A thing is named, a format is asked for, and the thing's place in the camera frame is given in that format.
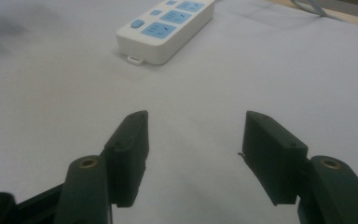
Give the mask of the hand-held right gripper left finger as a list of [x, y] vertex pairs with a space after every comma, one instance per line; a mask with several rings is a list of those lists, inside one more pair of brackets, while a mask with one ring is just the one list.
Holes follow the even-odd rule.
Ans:
[[70, 164], [54, 224], [113, 224], [111, 207], [135, 202], [148, 152], [148, 112], [143, 110], [124, 118], [101, 154]]

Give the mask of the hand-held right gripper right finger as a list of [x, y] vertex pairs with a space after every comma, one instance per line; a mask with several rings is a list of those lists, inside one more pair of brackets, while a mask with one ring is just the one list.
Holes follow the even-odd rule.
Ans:
[[275, 205], [297, 204], [301, 224], [358, 224], [358, 176], [308, 147], [265, 114], [246, 113], [242, 153]]

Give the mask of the white power strip blue sockets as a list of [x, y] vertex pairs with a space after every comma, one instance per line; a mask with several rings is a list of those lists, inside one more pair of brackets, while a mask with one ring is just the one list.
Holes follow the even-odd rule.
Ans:
[[215, 0], [163, 0], [116, 32], [132, 64], [165, 64], [212, 18]]

